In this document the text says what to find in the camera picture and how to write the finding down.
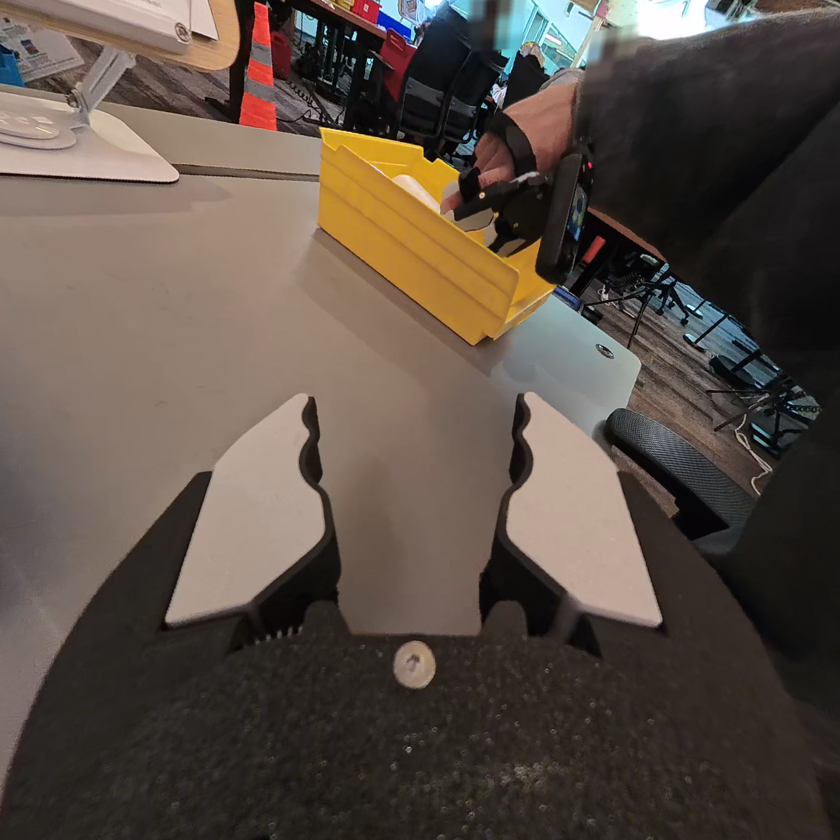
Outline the background table with bins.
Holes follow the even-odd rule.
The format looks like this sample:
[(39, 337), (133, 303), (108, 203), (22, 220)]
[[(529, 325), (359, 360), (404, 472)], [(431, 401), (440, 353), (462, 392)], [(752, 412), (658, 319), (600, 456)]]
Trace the background table with bins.
[(314, 40), (301, 47), (296, 73), (314, 93), (340, 106), (342, 117), (322, 124), (357, 133), (385, 136), (388, 102), (400, 101), (406, 70), (415, 48), (403, 32), (384, 27), (377, 2), (287, 2), (316, 22)]

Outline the printed instruction sheet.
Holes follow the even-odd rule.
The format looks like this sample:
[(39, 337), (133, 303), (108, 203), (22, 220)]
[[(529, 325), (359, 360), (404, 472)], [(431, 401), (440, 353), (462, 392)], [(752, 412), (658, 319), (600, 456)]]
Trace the printed instruction sheet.
[(155, 33), (187, 45), (194, 35), (218, 40), (214, 13), (209, 1), (127, 1), (140, 26), (147, 33)]

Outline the person's right hand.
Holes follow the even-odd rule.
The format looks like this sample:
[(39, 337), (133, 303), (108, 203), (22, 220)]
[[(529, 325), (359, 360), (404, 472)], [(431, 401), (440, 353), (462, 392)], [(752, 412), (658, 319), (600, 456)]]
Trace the person's right hand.
[(518, 167), (504, 129), (518, 128), (528, 142), (522, 173), (548, 173), (571, 146), (577, 92), (582, 76), (565, 73), (538, 93), (520, 100), (501, 114), (498, 131), (489, 126), (476, 146), (479, 186), (487, 188), (518, 176)]

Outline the black mesh office chair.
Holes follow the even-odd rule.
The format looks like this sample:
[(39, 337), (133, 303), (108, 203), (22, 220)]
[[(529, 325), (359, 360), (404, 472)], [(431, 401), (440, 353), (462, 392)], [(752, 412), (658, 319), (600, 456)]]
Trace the black mesh office chair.
[(605, 420), (604, 436), (674, 498), (673, 522), (688, 539), (739, 532), (749, 519), (755, 499), (654, 419), (618, 408)]

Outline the yellow storage bin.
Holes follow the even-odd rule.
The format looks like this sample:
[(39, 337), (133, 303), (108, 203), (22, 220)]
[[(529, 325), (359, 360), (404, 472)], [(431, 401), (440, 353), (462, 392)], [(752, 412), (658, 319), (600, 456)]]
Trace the yellow storage bin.
[(501, 258), (405, 189), (440, 203), (456, 169), (420, 146), (321, 129), (318, 225), (470, 345), (496, 340), (550, 299), (538, 245)]

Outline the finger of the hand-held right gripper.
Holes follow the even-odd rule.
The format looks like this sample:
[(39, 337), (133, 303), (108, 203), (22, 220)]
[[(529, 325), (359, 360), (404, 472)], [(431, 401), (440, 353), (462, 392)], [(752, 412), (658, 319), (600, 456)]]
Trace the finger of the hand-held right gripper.
[(492, 223), (538, 232), (544, 224), (547, 177), (537, 172), (481, 186), (477, 167), (464, 171), (458, 181), (460, 203), (444, 215), (463, 230), (478, 230)]
[(487, 248), (501, 258), (510, 257), (533, 243), (528, 231), (516, 226), (489, 225), (487, 227)]

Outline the white plastic bottle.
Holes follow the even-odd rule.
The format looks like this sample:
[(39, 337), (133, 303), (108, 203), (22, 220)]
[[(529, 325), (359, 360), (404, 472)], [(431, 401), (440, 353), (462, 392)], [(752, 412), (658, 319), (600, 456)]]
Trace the white plastic bottle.
[(418, 202), (433, 210), (440, 215), (445, 213), (441, 211), (441, 204), (435, 200), (434, 196), (413, 176), (406, 173), (395, 175), (392, 178), (393, 183), (402, 188), (410, 196), (413, 196)]

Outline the orange traffic cone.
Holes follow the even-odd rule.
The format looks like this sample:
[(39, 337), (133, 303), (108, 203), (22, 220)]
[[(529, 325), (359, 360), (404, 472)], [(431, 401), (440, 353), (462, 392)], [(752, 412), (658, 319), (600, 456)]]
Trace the orange traffic cone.
[(240, 52), (245, 60), (245, 75), (238, 123), (276, 133), (277, 104), (270, 21), (268, 7), (262, 2), (253, 2), (251, 15), (242, 22)]

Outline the printed desk sheet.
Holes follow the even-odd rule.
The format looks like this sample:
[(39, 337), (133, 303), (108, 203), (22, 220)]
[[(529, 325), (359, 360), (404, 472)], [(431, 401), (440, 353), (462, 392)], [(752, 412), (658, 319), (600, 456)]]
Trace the printed desk sheet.
[(9, 17), (1, 17), (1, 49), (2, 83), (14, 87), (83, 65), (68, 37)]

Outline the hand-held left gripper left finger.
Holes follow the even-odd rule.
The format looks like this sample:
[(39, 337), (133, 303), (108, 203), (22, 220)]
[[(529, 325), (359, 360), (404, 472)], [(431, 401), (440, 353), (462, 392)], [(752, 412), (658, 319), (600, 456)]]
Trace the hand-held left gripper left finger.
[(294, 395), (216, 462), (164, 615), (167, 628), (245, 619), (253, 635), (336, 602), (340, 549), (322, 487), (313, 396)]

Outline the person's right forearm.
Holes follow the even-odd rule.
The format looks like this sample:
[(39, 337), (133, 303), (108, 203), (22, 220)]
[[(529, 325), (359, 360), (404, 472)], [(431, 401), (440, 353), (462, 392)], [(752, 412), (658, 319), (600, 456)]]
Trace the person's right forearm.
[(838, 275), (838, 9), (604, 45), (577, 125), (593, 207), (698, 286)]

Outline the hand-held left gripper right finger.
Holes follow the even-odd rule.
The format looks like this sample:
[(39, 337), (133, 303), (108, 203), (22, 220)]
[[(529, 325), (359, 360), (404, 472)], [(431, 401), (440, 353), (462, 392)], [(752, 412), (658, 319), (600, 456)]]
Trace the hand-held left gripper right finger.
[(608, 455), (535, 392), (520, 393), (510, 486), (480, 575), (482, 622), (516, 602), (527, 632), (580, 643), (592, 618), (658, 631), (664, 618)]

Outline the white stand base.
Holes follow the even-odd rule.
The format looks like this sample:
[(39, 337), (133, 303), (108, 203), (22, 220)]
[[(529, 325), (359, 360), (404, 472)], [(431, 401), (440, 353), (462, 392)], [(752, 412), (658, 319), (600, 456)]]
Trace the white stand base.
[(66, 103), (1, 93), (2, 175), (172, 184), (177, 170), (124, 122), (98, 105), (135, 56), (110, 46)]

